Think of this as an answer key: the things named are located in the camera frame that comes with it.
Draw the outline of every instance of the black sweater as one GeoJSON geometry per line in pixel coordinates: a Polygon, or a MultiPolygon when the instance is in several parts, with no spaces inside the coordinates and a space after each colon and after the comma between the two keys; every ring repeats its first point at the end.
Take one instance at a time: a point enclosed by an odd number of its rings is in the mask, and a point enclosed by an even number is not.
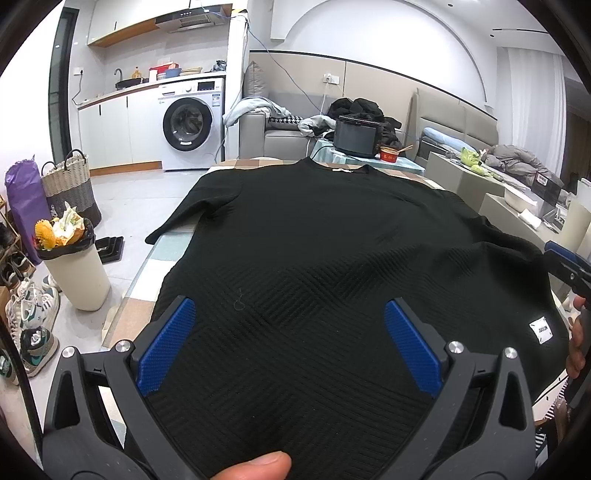
{"type": "Polygon", "coordinates": [[[196,327],[148,403],[208,476],[283,450],[290,478],[372,478],[432,402],[386,330],[395,297],[472,352],[515,347],[533,399],[564,368],[541,252],[453,193],[309,158],[217,171],[147,242],[199,212],[152,317],[185,295],[196,327]],[[553,337],[540,344],[542,316],[553,337]]]}

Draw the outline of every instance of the wicker basket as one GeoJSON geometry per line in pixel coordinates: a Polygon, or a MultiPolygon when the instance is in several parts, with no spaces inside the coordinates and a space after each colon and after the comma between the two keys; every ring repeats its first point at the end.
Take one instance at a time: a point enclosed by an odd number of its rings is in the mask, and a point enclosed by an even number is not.
{"type": "Polygon", "coordinates": [[[46,162],[41,167],[41,183],[50,210],[55,210],[58,217],[63,215],[66,210],[65,202],[68,202],[71,207],[77,207],[78,214],[88,218],[93,226],[100,223],[102,215],[92,191],[88,157],[80,150],[75,148],[69,152],[66,159],[58,165],[52,161],[46,162]],[[74,152],[79,152],[79,155],[70,159],[74,152]],[[43,170],[48,164],[52,164],[53,169],[44,175],[43,170]]]}

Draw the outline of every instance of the power cable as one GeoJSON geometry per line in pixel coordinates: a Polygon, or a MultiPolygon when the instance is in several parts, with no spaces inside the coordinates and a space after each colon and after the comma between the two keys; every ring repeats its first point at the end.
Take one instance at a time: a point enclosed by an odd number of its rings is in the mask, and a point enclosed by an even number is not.
{"type": "Polygon", "coordinates": [[[82,74],[83,74],[83,71],[80,71],[80,82],[78,84],[78,93],[72,97],[72,102],[74,102],[74,105],[76,105],[76,106],[80,106],[84,103],[84,102],[76,103],[76,100],[75,100],[75,98],[78,95],[80,95],[80,92],[82,91],[82,74]]]}

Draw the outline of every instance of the purple bag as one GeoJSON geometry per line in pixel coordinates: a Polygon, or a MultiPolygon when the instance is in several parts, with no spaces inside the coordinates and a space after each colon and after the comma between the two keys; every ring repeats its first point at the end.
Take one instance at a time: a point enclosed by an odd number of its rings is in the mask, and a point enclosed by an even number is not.
{"type": "Polygon", "coordinates": [[[38,265],[41,259],[33,245],[35,224],[39,220],[50,220],[51,215],[35,157],[16,162],[10,167],[4,177],[4,185],[14,222],[21,234],[22,246],[27,250],[31,262],[38,265]]]}

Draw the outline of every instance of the trash bag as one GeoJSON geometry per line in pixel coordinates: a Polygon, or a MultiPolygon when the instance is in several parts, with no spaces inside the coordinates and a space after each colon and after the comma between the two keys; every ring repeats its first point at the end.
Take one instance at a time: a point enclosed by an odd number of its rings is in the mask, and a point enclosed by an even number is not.
{"type": "Polygon", "coordinates": [[[62,255],[69,255],[75,254],[77,252],[82,252],[87,248],[90,248],[92,245],[95,244],[96,234],[95,228],[92,226],[92,222],[88,219],[84,219],[84,233],[80,237],[80,239],[71,244],[71,245],[64,245],[63,247],[55,247],[51,250],[37,250],[37,255],[42,260],[54,260],[56,258],[61,257],[62,255]]]}

